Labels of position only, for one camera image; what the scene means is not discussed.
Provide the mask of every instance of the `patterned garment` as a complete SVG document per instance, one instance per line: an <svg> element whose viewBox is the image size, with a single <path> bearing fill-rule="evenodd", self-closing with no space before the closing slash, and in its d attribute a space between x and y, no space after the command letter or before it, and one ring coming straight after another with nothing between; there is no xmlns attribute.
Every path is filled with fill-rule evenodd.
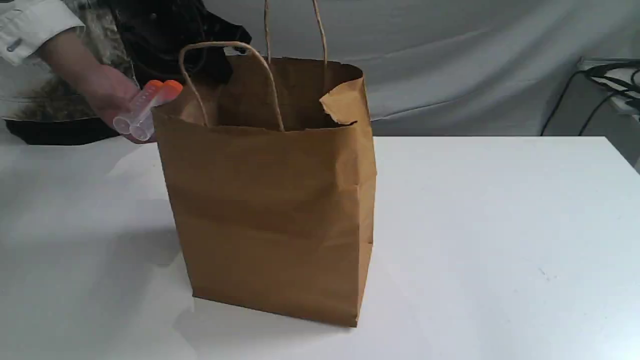
<svg viewBox="0 0 640 360"><path fill-rule="evenodd" d="M63 0L84 22L83 42L96 58L134 79L132 65L111 11L99 0ZM40 60L14 67L0 62L0 117L7 120L63 122L95 117L75 90Z"/></svg>

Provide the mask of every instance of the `kraft paper bag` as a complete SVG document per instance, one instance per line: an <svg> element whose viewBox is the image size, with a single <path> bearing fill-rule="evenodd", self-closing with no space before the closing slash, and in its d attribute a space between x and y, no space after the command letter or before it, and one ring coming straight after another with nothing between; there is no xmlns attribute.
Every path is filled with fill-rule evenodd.
<svg viewBox="0 0 640 360"><path fill-rule="evenodd" d="M290 58L268 65L237 42L182 55L210 46L249 55L230 56L229 84L188 79L154 110L193 296L357 326L376 189L362 71Z"/></svg>

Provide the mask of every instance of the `white table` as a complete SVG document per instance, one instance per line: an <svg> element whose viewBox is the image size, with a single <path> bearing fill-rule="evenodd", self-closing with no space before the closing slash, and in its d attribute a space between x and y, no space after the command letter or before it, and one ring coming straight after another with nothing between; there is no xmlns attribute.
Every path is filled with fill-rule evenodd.
<svg viewBox="0 0 640 360"><path fill-rule="evenodd" d="M154 145L0 145L0 359L639 359L640 177L604 139L377 152L349 330L192 299Z"/></svg>

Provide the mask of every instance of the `white shirt sleeve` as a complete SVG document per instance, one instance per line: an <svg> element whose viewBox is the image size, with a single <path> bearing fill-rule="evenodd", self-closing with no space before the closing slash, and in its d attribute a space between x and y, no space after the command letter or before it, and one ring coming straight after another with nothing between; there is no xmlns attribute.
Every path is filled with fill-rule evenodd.
<svg viewBox="0 0 640 360"><path fill-rule="evenodd" d="M0 56L18 65L48 39L83 26L60 0L0 0Z"/></svg>

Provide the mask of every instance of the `test tube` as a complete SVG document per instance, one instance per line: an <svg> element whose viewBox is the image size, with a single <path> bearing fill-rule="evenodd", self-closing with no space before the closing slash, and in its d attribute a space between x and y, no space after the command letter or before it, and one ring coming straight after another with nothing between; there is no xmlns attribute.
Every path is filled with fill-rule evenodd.
<svg viewBox="0 0 640 360"><path fill-rule="evenodd" d="M173 101L182 92L182 85L174 80L164 82L162 89L151 100L148 114L142 114L138 119L131 122L131 135L141 141L147 141L153 136L156 129L151 108Z"/></svg>
<svg viewBox="0 0 640 360"><path fill-rule="evenodd" d="M156 97L163 86L162 81L149 81L144 89L131 101L131 111L119 114L113 119L113 127L116 131L123 135L130 134L131 124L151 109L151 106L149 106L151 100Z"/></svg>

